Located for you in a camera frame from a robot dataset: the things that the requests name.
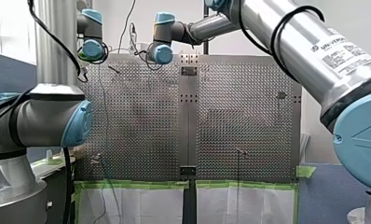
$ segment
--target metal stand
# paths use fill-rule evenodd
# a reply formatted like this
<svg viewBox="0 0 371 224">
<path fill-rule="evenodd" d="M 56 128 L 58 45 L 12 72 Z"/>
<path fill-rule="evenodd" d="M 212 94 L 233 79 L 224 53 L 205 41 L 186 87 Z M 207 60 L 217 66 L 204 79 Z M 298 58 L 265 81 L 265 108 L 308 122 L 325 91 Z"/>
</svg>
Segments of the metal stand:
<svg viewBox="0 0 371 224">
<path fill-rule="evenodd" d="M 348 213 L 350 224 L 371 224 L 371 199 L 366 208 L 357 208 Z"/>
</svg>

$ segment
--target perforated metal panel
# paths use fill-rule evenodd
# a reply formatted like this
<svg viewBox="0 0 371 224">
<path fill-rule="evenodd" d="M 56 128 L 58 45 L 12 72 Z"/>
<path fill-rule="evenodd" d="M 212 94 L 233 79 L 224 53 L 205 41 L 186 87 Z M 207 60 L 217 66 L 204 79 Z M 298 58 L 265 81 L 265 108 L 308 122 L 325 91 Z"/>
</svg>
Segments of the perforated metal panel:
<svg viewBox="0 0 371 224">
<path fill-rule="evenodd" d="M 82 90 L 92 101 L 93 122 L 87 156 L 76 167 L 77 179 L 179 178 L 178 70 L 172 63 L 151 71 L 127 55 L 112 55 L 108 62 L 89 67 L 89 82 Z M 98 153 L 107 174 L 90 162 Z"/>
<path fill-rule="evenodd" d="M 198 178 L 291 181 L 299 86 L 266 57 L 201 56 L 199 68 Z"/>
<path fill-rule="evenodd" d="M 198 179 L 295 178 L 301 89 L 268 57 L 176 56 L 153 72 L 112 55 L 89 67 L 82 89 L 93 122 L 77 179 L 177 180 L 184 165 L 196 165 Z M 90 162 L 98 153 L 107 174 Z"/>
</svg>

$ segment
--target green tape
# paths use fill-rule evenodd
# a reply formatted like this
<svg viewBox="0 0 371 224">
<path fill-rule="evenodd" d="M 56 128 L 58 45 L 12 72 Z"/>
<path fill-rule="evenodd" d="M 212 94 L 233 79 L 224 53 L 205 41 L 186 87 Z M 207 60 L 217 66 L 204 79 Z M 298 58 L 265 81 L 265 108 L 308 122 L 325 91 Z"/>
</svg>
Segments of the green tape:
<svg viewBox="0 0 371 224">
<path fill-rule="evenodd" d="M 75 183 L 75 200 L 76 200 L 76 205 L 75 205 L 75 213 L 76 213 L 76 224 L 78 224 L 78 214 L 79 214 L 79 209 L 80 209 L 80 197 L 81 197 L 81 186 L 77 185 Z"/>
<path fill-rule="evenodd" d="M 225 189 L 229 187 L 241 187 L 247 189 L 279 189 L 293 190 L 295 184 L 272 184 L 253 181 L 235 181 L 235 180 L 197 180 L 198 189 Z"/>
<path fill-rule="evenodd" d="M 82 189 L 187 189 L 188 182 L 145 182 L 130 180 L 97 180 L 76 181 L 76 186 Z"/>
<path fill-rule="evenodd" d="M 313 166 L 297 166 L 296 177 L 310 178 L 313 175 L 315 170 L 316 170 L 316 167 L 313 167 Z"/>
</svg>

